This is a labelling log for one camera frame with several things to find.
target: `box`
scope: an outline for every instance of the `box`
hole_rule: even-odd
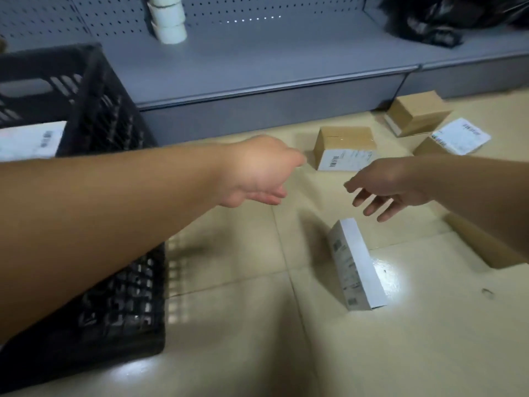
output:
[[[449,213],[446,222],[476,252],[485,263],[495,269],[517,265],[527,261],[502,241],[484,232],[464,218]]]
[[[431,132],[452,112],[434,91],[397,97],[384,115],[398,137]]]
[[[465,155],[478,150],[491,138],[488,133],[468,120],[456,119],[423,140],[413,154],[415,156],[429,153]]]
[[[339,220],[328,235],[348,310],[373,309],[388,299],[354,219]]]
[[[376,157],[377,144],[367,126],[322,126],[314,157],[318,171],[359,171]]]

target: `hand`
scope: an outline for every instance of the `hand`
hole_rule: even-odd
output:
[[[382,212],[377,221],[382,223],[391,219],[407,206],[422,205],[432,200],[428,195],[413,188],[412,171],[416,164],[415,157],[378,159],[360,170],[344,184],[349,193],[362,188],[353,200],[353,206],[359,207],[371,195],[376,195],[364,209],[370,216],[380,209],[388,200],[393,202]]]
[[[251,199],[279,205],[287,196],[283,183],[295,167],[305,164],[305,156],[271,136],[255,136],[228,146],[233,158],[230,169],[235,183],[221,206],[237,207]]]

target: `stack of tape rolls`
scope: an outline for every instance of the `stack of tape rolls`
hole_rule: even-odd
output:
[[[158,40],[164,44],[176,44],[187,38],[182,0],[149,0],[147,5]]]

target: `person's left hand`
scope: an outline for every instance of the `person's left hand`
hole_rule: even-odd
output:
[[[271,136],[255,136],[229,147],[234,187],[220,203],[225,207],[238,207],[246,199],[279,205],[287,196],[283,183],[306,161],[299,150]]]

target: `black plastic crate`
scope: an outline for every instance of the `black plastic crate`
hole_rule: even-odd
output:
[[[59,120],[56,157],[155,146],[98,45],[1,56],[0,131]],[[0,393],[160,353],[164,260],[162,244],[11,339],[0,350]]]

